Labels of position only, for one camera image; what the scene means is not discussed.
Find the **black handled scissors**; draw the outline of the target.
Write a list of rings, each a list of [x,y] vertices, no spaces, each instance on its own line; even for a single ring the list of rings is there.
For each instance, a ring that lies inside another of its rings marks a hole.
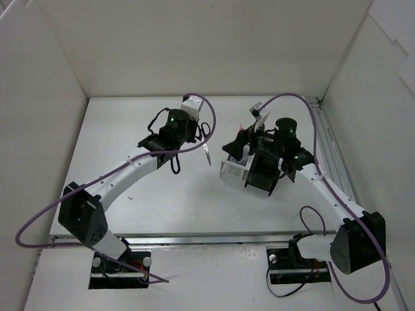
[[[211,127],[208,123],[202,122],[198,125],[198,134],[196,135],[196,138],[200,142],[203,142],[202,148],[204,149],[209,166],[211,166],[211,157],[210,157],[208,145],[206,144],[206,139],[210,133],[211,133]]]

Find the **blue lidded jar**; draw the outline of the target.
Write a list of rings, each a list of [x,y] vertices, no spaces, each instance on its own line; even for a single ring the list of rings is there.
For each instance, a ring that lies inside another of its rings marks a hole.
[[[230,161],[230,162],[232,162],[232,163],[236,163],[236,164],[238,164],[238,165],[242,165],[242,166],[246,166],[246,163],[247,163],[247,158],[245,157],[245,158],[242,158],[242,159],[240,159],[240,160],[236,160],[236,158],[234,158],[234,157],[232,157],[232,156],[229,156],[228,157],[228,161]]]

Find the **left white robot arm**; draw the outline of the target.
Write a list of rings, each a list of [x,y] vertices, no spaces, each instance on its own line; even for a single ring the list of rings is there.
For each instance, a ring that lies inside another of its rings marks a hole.
[[[130,263],[130,248],[109,229],[105,212],[124,191],[170,161],[184,143],[195,143],[200,112],[195,108],[170,109],[165,126],[140,142],[119,164],[122,169],[79,191],[60,205],[58,222],[84,246],[106,255],[116,272]]]

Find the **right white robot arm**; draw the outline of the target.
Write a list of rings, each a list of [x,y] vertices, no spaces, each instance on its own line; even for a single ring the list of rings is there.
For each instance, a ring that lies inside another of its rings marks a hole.
[[[369,213],[348,198],[319,171],[312,153],[296,136],[297,122],[280,118],[272,130],[252,125],[239,130],[222,150],[236,161],[244,148],[253,157],[245,184],[272,194],[278,180],[289,178],[310,195],[316,209],[336,231],[333,239],[313,234],[296,237],[287,250],[288,262],[301,267],[309,259],[333,263],[351,274],[386,256],[386,223],[379,212]]]

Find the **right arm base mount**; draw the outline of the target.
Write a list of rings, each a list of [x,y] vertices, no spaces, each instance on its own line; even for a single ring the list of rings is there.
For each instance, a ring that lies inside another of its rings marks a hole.
[[[268,291],[277,298],[290,297],[299,292],[306,284],[320,282],[331,283],[328,264],[317,259],[301,257],[297,243],[312,233],[299,233],[288,241],[286,248],[267,248],[268,266],[266,284]],[[297,284],[286,294],[277,294],[272,285]]]

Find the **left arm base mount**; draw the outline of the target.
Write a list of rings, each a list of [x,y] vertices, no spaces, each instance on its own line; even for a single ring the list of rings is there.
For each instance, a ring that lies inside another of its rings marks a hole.
[[[98,253],[94,253],[89,278],[90,290],[122,290],[145,289],[149,286],[151,252],[144,250],[130,250],[126,257],[119,259],[135,269],[126,267],[109,260]]]

